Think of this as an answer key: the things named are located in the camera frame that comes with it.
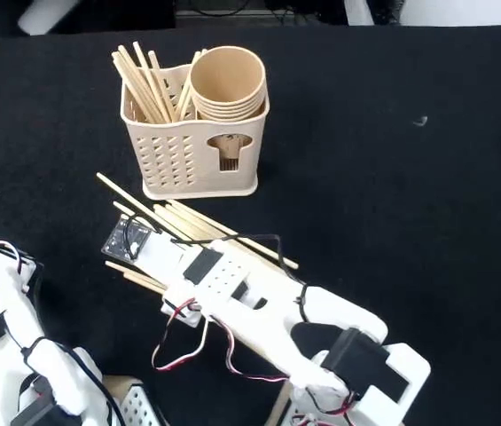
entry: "white robotic arm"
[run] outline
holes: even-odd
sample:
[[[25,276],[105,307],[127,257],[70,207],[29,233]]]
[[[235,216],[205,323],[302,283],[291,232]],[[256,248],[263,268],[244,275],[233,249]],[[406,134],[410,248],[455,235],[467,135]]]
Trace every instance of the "white robotic arm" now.
[[[0,251],[0,320],[5,324],[0,335],[0,426],[35,424],[43,415],[32,412],[33,403],[44,402],[43,391],[32,391],[32,386],[22,389],[28,377],[38,376],[46,379],[54,404],[63,412],[51,410],[51,415],[63,417],[67,424],[117,426],[115,415],[107,423],[111,408],[97,385],[56,343],[44,338],[35,310],[22,292],[34,273],[30,259]],[[80,348],[75,353],[101,380],[88,353]]]
[[[332,347],[309,359],[292,337],[292,329],[304,321],[300,282],[226,241],[202,248],[165,232],[138,232],[142,225],[136,223],[137,240],[122,248],[122,228],[129,229],[121,221],[103,251],[167,287],[164,313],[191,327],[201,319],[216,322],[287,376],[294,406],[283,424],[401,423],[430,366],[406,344],[382,346],[387,326],[377,316],[323,288],[308,288],[302,308],[310,323],[341,331]],[[186,309],[195,304],[200,311]],[[178,312],[178,306],[185,309]]]

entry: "stack of paper cups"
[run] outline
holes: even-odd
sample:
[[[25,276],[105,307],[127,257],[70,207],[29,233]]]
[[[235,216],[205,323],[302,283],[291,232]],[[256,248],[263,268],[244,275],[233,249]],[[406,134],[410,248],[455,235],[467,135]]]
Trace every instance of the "stack of paper cups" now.
[[[204,120],[245,120],[260,113],[266,98],[266,69],[242,47],[211,49],[192,66],[190,78],[193,104]]]

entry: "black background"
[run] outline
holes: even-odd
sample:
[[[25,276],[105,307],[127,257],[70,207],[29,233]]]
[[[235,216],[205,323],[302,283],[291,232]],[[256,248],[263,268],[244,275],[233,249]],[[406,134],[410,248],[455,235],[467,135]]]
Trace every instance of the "black background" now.
[[[272,105],[260,186],[189,205],[240,232],[281,234],[303,279],[375,312],[389,342],[426,357],[433,372],[408,424],[501,424],[501,28],[0,40],[0,238],[45,263],[50,335],[106,374],[143,379],[174,425],[260,425],[278,386],[229,375],[215,328],[192,363],[152,372],[160,300],[103,266],[117,213],[95,172],[142,197],[110,58],[134,40],[164,66],[218,44],[260,54]],[[162,357],[197,337],[176,326]],[[234,362],[271,371],[241,347]]]

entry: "utensil holder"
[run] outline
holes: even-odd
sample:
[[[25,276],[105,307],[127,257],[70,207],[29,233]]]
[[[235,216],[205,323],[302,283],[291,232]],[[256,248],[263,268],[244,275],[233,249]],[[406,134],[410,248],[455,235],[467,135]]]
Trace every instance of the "utensil holder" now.
[[[179,100],[189,69],[190,65],[183,65],[161,70],[173,105]],[[264,124],[270,111],[267,94],[260,111],[257,116],[241,122],[211,122],[195,120],[197,112],[190,105],[183,122],[150,124],[145,122],[123,84],[120,114],[136,153],[145,196],[166,200],[253,193],[258,186],[256,170]],[[223,150],[211,141],[221,135],[251,138],[249,143],[237,146],[239,158],[236,162],[229,161],[227,168],[223,167]]]

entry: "bundle of chopsticks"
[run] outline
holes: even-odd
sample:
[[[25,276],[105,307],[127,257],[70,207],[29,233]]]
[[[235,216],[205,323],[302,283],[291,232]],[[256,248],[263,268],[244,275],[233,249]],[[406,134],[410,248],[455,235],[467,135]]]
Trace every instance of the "bundle of chopsticks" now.
[[[218,240],[227,235],[237,234],[231,228],[199,213],[197,210],[185,206],[179,201],[168,200],[165,205],[155,204],[153,209],[149,209],[103,174],[97,173],[97,178],[133,206],[134,209],[118,201],[113,201],[113,205],[122,213],[124,218],[134,216],[134,220],[149,228],[153,229],[153,226],[147,220],[148,217],[181,240]],[[281,268],[278,266],[278,253],[276,251],[248,238],[237,238],[236,240],[226,241],[226,243],[259,259],[266,266],[281,271]],[[293,260],[284,257],[283,261],[289,268],[299,268],[299,265]],[[164,284],[152,277],[138,271],[133,271],[121,264],[106,261],[106,266],[122,272],[125,279],[156,293],[163,294],[167,289]]]
[[[160,63],[155,52],[147,52],[150,66],[145,59],[139,43],[134,42],[132,45],[139,66],[136,65],[126,48],[122,45],[118,46],[118,51],[113,51],[112,57],[114,66],[145,119],[152,124],[181,122],[187,115],[187,110],[191,104],[191,84],[189,77],[187,77],[179,95],[179,100],[174,106],[169,96],[168,86],[161,74]],[[195,53],[192,65],[205,51],[203,49]]]

